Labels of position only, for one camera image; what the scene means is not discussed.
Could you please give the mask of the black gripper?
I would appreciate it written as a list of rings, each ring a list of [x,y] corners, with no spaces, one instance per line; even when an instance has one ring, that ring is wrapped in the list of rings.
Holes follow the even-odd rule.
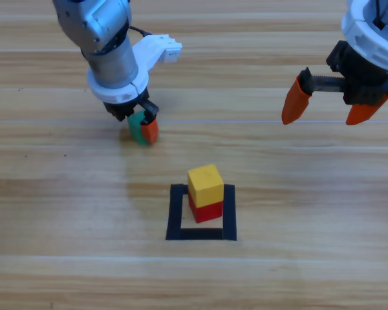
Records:
[[[126,117],[134,114],[135,107],[140,105],[144,109],[144,117],[140,122],[142,136],[148,144],[154,144],[157,141],[159,128],[156,115],[159,108],[149,100],[147,89],[131,101],[117,104],[104,102],[103,104],[107,112],[111,113],[118,121],[123,121]]]
[[[308,67],[302,70],[285,98],[281,114],[284,125],[302,116],[315,91],[343,93],[345,104],[352,106],[346,125],[369,120],[388,100],[388,70],[367,61],[348,42],[338,41],[326,63],[341,76],[313,76]]]

